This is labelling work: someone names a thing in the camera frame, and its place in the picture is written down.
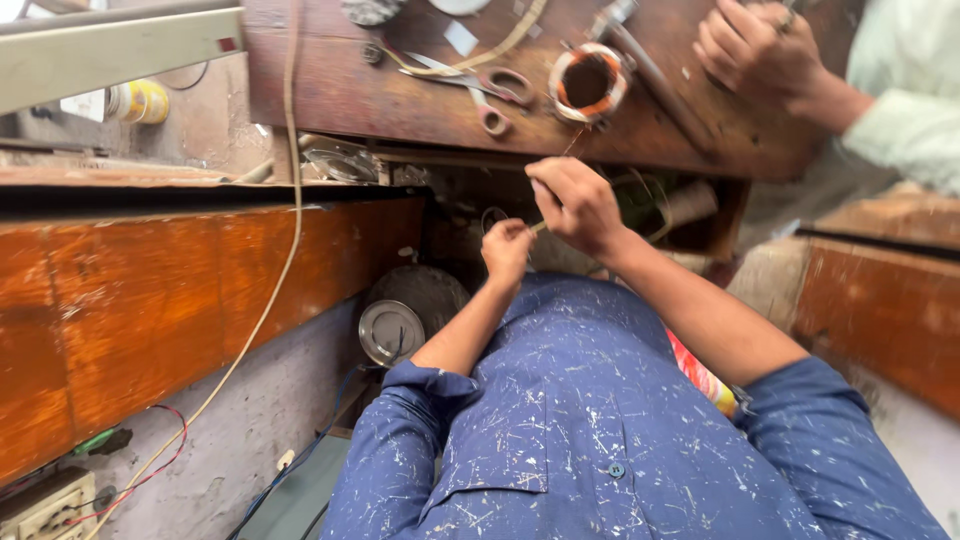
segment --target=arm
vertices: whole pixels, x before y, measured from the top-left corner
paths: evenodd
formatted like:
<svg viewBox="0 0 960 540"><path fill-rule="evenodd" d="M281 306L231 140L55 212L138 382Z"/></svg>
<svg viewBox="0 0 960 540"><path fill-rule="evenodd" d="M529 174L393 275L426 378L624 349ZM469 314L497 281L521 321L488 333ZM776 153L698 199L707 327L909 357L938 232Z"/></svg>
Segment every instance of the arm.
<svg viewBox="0 0 960 540"><path fill-rule="evenodd" d="M617 272L720 379L745 386L737 425L828 538L947 540L837 372L626 229L610 186L579 161L544 160L527 174L551 232Z"/></svg>
<svg viewBox="0 0 960 540"><path fill-rule="evenodd" d="M874 165L960 194L960 105L955 100L898 89L875 99L824 68L803 17L777 33L774 25L787 13L782 4L718 0L717 6L700 24L693 49L726 87L841 135L847 149Z"/></svg>
<svg viewBox="0 0 960 540"><path fill-rule="evenodd" d="M586 165L544 160L527 174L550 231L623 278L727 384L748 384L807 356L758 313L627 229L610 186Z"/></svg>
<svg viewBox="0 0 960 540"><path fill-rule="evenodd" d="M822 360L806 358L744 390L751 402L734 423L827 538L948 540L877 437L863 397Z"/></svg>
<svg viewBox="0 0 960 540"><path fill-rule="evenodd" d="M618 242L620 249L598 261L646 300L720 380L742 386L808 356L730 293L629 233Z"/></svg>
<svg viewBox="0 0 960 540"><path fill-rule="evenodd" d="M520 290L527 253L536 235L520 219L498 222L484 236L483 255L490 277L466 307L411 358L420 367L437 367L468 376L503 314Z"/></svg>
<svg viewBox="0 0 960 540"><path fill-rule="evenodd" d="M353 431L323 539L389 538L420 522L450 419L477 388L467 376L519 291L533 239L521 220L494 225L484 236L486 284L410 361L387 373Z"/></svg>

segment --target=paint-splattered shirt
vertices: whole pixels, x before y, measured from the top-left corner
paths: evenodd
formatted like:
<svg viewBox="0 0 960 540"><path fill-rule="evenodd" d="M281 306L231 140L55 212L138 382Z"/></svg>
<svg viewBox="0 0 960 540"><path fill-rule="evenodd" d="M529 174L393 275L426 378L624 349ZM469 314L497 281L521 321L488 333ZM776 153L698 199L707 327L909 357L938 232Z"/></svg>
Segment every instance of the paint-splattered shirt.
<svg viewBox="0 0 960 540"><path fill-rule="evenodd" d="M823 361L746 388L744 436L671 354L627 289L528 276L470 378L387 374L322 538L947 539Z"/></svg>

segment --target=shirt sleeve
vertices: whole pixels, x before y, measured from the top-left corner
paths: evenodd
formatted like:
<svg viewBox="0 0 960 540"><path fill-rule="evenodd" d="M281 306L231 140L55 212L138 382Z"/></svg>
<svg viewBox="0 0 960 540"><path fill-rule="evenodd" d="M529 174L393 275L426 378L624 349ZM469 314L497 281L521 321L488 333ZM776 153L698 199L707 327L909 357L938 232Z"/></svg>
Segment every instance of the shirt sleeve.
<svg viewBox="0 0 960 540"><path fill-rule="evenodd" d="M960 102L883 92L843 135L848 150L942 194L960 196Z"/></svg>
<svg viewBox="0 0 960 540"><path fill-rule="evenodd" d="M828 538L948 539L876 436L863 397L820 358L744 390L749 404L734 422Z"/></svg>
<svg viewBox="0 0 960 540"><path fill-rule="evenodd" d="M321 538L381 539L415 527L450 418L476 388L473 379L410 360L390 370L353 430Z"/></svg>

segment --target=electrical socket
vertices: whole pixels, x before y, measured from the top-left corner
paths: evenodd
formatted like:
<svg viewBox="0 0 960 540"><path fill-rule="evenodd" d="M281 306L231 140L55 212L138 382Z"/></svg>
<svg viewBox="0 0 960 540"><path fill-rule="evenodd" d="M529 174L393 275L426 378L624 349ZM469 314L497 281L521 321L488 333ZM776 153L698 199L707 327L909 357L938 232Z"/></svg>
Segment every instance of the electrical socket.
<svg viewBox="0 0 960 540"><path fill-rule="evenodd" d="M67 467L0 503L0 539L71 540L89 534L94 520L65 523L93 513L92 505L71 509L96 497L93 473Z"/></svg>
<svg viewBox="0 0 960 540"><path fill-rule="evenodd" d="M83 540L84 538L84 524L78 523L73 526L70 530L58 536L55 540Z"/></svg>

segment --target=white wall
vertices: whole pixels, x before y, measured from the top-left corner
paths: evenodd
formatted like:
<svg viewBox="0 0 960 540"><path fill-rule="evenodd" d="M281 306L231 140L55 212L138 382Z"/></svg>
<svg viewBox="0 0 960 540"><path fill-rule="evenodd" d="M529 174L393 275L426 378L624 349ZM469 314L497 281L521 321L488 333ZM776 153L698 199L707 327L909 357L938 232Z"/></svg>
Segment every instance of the white wall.
<svg viewBox="0 0 960 540"><path fill-rule="evenodd" d="M366 360L356 338L357 306L348 299L249 353L190 427L183 454L118 506L101 540L226 537L276 475L282 454L288 448L299 452L322 428L318 424L333 407L346 371ZM192 414L224 371L164 403ZM146 410L121 425L133 430L126 449L66 463L94 471L98 489L111 483L122 489L179 425L168 411Z"/></svg>
<svg viewBox="0 0 960 540"><path fill-rule="evenodd" d="M950 538L960 539L960 424L866 369L852 367L848 379L926 507Z"/></svg>

